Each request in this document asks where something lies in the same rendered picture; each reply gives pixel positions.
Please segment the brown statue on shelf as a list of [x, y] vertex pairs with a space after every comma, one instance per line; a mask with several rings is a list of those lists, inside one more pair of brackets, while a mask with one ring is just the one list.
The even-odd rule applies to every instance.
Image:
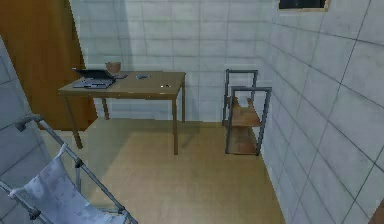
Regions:
[[230, 97], [228, 99], [228, 108], [233, 116], [239, 116], [242, 113], [242, 107], [240, 106], [237, 97]]

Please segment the grey metal wooden shelf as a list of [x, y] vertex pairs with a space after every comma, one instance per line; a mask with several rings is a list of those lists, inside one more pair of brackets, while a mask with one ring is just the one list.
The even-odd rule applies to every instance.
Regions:
[[[230, 86], [229, 82], [231, 74], [252, 74], [253, 78], [251, 86]], [[226, 154], [260, 155], [272, 88], [258, 87], [258, 74], [259, 72], [257, 70], [225, 70], [222, 125], [226, 128]], [[237, 97], [237, 92], [250, 92], [251, 96], [246, 99], [246, 106], [240, 105], [242, 107], [242, 113], [239, 116], [233, 116], [232, 112], [228, 108], [228, 99], [230, 97]], [[258, 115], [254, 106], [254, 97], [256, 92], [264, 92], [266, 94], [262, 116]]]

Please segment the brown wooden table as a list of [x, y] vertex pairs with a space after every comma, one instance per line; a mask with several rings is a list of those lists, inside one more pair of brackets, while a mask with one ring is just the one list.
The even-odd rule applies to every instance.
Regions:
[[[116, 99], [145, 99], [145, 100], [170, 100], [172, 102], [173, 117], [173, 153], [178, 154], [178, 120], [177, 120], [177, 97], [182, 91], [182, 122], [185, 122], [185, 72], [166, 71], [123, 71], [127, 77], [116, 80], [107, 89], [73, 88], [72, 83], [58, 90], [63, 97], [66, 106], [71, 129], [75, 138], [76, 146], [83, 148], [79, 129], [69, 103], [70, 96], [101, 98], [106, 118], [109, 118], [107, 98]], [[151, 78], [138, 80], [136, 75], [150, 75]], [[170, 88], [161, 88], [161, 85], [170, 85]]]

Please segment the brown clay pot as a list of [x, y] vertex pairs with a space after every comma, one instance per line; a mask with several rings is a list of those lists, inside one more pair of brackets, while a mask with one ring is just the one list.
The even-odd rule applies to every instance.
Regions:
[[118, 74], [121, 71], [120, 62], [107, 62], [105, 66], [112, 75]]

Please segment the grey open laptop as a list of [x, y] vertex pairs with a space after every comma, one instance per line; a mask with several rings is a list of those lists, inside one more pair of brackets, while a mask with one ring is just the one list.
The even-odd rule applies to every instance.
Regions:
[[73, 88], [107, 89], [116, 81], [107, 70], [73, 68], [73, 71], [82, 77], [72, 84]]

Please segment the brown wooden room door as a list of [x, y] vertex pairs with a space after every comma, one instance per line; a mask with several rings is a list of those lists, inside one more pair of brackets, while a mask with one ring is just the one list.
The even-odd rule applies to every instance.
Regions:
[[70, 0], [0, 0], [0, 36], [34, 113], [63, 131], [97, 119], [91, 99], [58, 94], [85, 66]]

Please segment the grey frame cloth laundry rack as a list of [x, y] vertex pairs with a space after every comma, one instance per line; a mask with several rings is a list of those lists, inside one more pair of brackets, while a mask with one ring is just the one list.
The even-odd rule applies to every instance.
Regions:
[[[139, 224], [82, 159], [56, 134], [42, 115], [27, 115], [19, 119], [14, 126], [23, 132], [31, 121], [43, 126], [60, 144], [59, 151], [24, 186], [11, 188], [0, 180], [0, 189], [28, 212], [32, 222], [39, 221], [41, 224]], [[114, 209], [98, 208], [82, 194], [81, 170], [114, 203]]]

